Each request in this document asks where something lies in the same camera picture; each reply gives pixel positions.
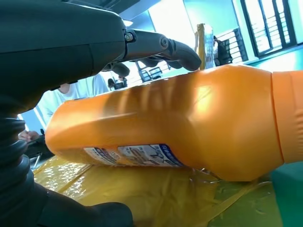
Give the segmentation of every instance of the person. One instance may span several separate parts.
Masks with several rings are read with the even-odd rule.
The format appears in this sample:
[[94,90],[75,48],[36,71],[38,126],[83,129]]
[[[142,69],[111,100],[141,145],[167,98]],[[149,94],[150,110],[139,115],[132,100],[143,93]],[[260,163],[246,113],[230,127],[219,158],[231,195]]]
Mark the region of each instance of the person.
[[127,80],[125,77],[119,75],[119,80],[123,83],[123,87],[127,87]]
[[115,81],[113,81],[113,79],[110,78],[107,80],[107,85],[110,90],[112,90],[112,88],[115,89],[116,83],[115,83]]
[[[46,91],[38,103],[38,107],[42,111],[47,125],[57,108],[66,100],[94,97],[107,91],[108,88],[104,78],[100,74],[97,74],[81,79],[76,83],[63,84],[54,91]],[[20,140],[26,142],[36,140],[39,137],[39,135],[36,131],[25,130],[19,134]]]
[[233,57],[230,52],[226,50],[226,47],[222,41],[217,39],[214,35],[214,61],[215,66],[226,65],[231,63]]

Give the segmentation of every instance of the white shirt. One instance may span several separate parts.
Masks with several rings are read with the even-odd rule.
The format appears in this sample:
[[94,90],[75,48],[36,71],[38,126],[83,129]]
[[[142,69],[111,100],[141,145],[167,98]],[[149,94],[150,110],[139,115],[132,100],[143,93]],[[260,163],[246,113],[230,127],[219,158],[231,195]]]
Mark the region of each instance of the white shirt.
[[70,84],[70,90],[66,94],[63,94],[58,89],[46,91],[38,103],[38,106],[42,112],[43,118],[47,125],[60,105],[66,100],[94,97],[107,91],[108,89],[104,78],[100,74],[97,74]]

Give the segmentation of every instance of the white wall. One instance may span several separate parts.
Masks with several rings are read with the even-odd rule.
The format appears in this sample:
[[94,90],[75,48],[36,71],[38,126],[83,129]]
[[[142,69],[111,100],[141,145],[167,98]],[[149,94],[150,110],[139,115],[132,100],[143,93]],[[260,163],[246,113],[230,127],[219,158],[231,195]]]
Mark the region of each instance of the white wall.
[[242,9],[240,0],[233,0],[233,3],[238,20],[240,30],[241,30],[242,38],[243,39],[244,45],[247,52],[247,56],[249,57],[248,61],[258,60],[258,58],[255,56],[255,53],[252,49],[252,44],[250,40],[246,22],[245,21],[244,13]]
[[231,0],[184,0],[193,30],[197,24],[209,24],[215,35],[237,28]]
[[162,0],[148,11],[156,32],[195,47],[195,35],[183,0]]
[[303,0],[289,0],[297,43],[303,43]]

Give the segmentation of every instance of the ceiling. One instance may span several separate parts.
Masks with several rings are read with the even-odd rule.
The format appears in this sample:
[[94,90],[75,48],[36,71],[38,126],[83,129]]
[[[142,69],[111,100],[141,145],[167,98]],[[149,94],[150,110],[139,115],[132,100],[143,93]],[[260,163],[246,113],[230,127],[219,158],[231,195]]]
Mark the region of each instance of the ceiling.
[[148,10],[160,0],[61,0],[78,5],[107,9],[119,14],[125,20],[133,18]]
[[62,0],[65,2],[85,5],[99,9],[107,9],[115,13],[122,13],[140,0]]

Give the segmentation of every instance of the yellow plastic sheet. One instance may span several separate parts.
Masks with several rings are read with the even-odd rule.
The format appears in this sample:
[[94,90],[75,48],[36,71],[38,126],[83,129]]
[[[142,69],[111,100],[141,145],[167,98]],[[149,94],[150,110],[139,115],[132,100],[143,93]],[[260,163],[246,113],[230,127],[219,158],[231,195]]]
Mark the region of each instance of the yellow plastic sheet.
[[36,182],[83,205],[122,202],[137,227],[281,227],[271,182],[217,182],[187,168],[104,167],[54,157]]

